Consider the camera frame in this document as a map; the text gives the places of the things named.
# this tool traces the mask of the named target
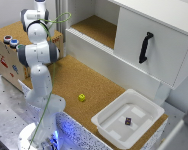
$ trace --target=cable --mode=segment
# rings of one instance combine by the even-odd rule
[[[70,16],[69,16],[66,20],[56,22],[56,20],[57,20],[59,17],[65,15],[65,14],[69,14]],[[40,19],[40,20],[52,22],[52,25],[53,25],[53,23],[62,23],[62,22],[66,22],[66,21],[68,21],[68,20],[71,18],[71,16],[72,16],[71,13],[68,12],[68,13],[63,13],[63,14],[59,15],[54,21],[49,21],[49,20],[44,20],[44,19]],[[49,36],[49,38],[50,38],[50,41],[52,41],[49,31],[45,28],[45,26],[44,26],[42,23],[41,23],[41,26],[45,29],[46,33],[48,34],[48,36]],[[54,86],[55,68],[56,68],[56,65],[55,65],[55,63],[53,63],[52,89],[53,89],[53,86]],[[31,142],[30,142],[30,145],[29,145],[28,150],[30,149],[30,147],[31,147],[31,145],[32,145],[32,142],[34,141],[34,138],[35,138],[35,136],[36,136],[36,133],[37,133],[37,131],[38,131],[38,128],[39,128],[39,126],[40,126],[40,124],[41,124],[41,121],[43,120],[43,117],[44,117],[44,115],[45,115],[46,109],[47,109],[48,104],[49,104],[49,102],[50,102],[50,97],[51,97],[51,95],[52,95],[52,91],[50,92],[50,95],[49,95],[47,104],[46,104],[46,106],[45,106],[44,112],[43,112],[43,114],[42,114],[42,116],[41,116],[41,119],[40,119],[39,124],[38,124],[38,126],[37,126],[37,128],[36,128],[36,131],[35,131],[35,133],[34,133],[34,136],[33,136],[32,140],[31,140]]]

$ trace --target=white sink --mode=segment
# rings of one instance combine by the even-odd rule
[[[164,109],[134,90],[127,90],[91,121],[119,149],[130,149],[163,115]],[[131,125],[125,120],[131,118]]]

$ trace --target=brown cardboard box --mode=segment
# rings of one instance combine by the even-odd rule
[[[18,79],[23,81],[29,77],[30,69],[25,68],[19,62],[15,49],[11,49],[9,45],[3,43],[3,38],[6,35],[11,35],[23,45],[29,45],[31,42],[28,39],[27,33],[23,31],[21,22],[16,22],[0,29],[0,74],[19,90],[22,90],[18,83]],[[58,49],[60,49],[60,58],[62,58],[63,35],[60,32],[55,31],[55,34],[52,37],[52,42],[55,43]]]

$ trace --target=green cable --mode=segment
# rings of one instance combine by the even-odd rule
[[[56,20],[57,20],[59,17],[65,15],[65,14],[69,14],[70,16],[69,16],[67,19],[63,20],[63,21],[58,21],[58,22],[56,22]],[[70,18],[71,18],[71,13],[68,12],[68,13],[63,13],[63,14],[61,14],[61,15],[58,16],[54,21],[49,21],[49,20],[44,20],[44,19],[40,19],[40,20],[47,21],[47,22],[52,22],[52,25],[53,25],[53,23],[62,23],[62,22],[66,22],[66,21],[68,21]],[[49,36],[49,38],[50,38],[50,41],[52,41],[49,31],[45,28],[45,26],[44,26],[42,23],[41,23],[41,26],[45,29],[46,33],[48,34],[48,36]],[[55,65],[55,63],[53,63],[52,89],[53,89],[53,86],[54,86],[55,67],[56,67],[56,65]],[[31,140],[31,142],[30,142],[30,145],[29,145],[28,150],[30,149],[30,147],[31,147],[31,145],[32,145],[32,142],[34,141],[34,138],[35,138],[35,136],[36,136],[36,133],[37,133],[37,131],[38,131],[38,128],[39,128],[39,126],[40,126],[40,124],[41,124],[41,121],[43,120],[43,117],[44,117],[44,115],[45,115],[46,109],[47,109],[48,104],[49,104],[49,102],[50,102],[50,97],[51,97],[51,95],[52,95],[52,91],[50,92],[50,95],[49,95],[47,104],[46,104],[46,106],[45,106],[44,112],[43,112],[43,114],[42,114],[42,116],[41,116],[41,119],[40,119],[39,124],[38,124],[38,126],[37,126],[37,128],[36,128],[36,131],[35,131],[35,133],[34,133],[34,136],[33,136],[32,140]]]

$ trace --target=black handle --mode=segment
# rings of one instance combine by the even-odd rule
[[[147,50],[147,45],[148,45],[148,40],[151,39],[154,35],[150,32],[147,32],[147,36],[145,37],[144,41],[143,41],[143,45],[142,45],[142,49],[141,49],[141,54],[139,57],[139,63],[142,64],[143,62],[145,62],[147,60],[147,57],[145,57],[145,53]]]

